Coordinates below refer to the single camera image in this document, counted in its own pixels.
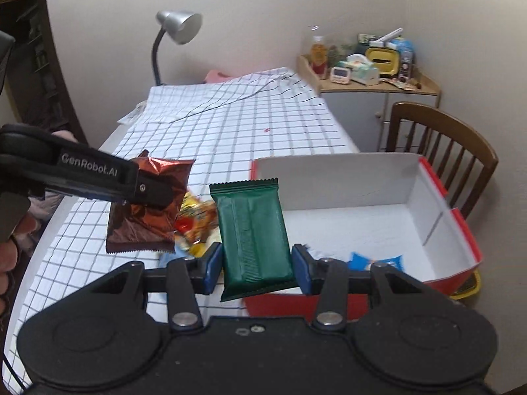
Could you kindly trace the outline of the person left hand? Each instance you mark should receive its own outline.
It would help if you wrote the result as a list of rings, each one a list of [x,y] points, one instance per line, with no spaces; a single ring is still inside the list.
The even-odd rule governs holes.
[[[38,222],[27,213],[14,230],[14,238],[31,234],[38,227]],[[7,293],[9,288],[8,273],[15,268],[18,260],[18,247],[14,240],[1,243],[1,295]]]

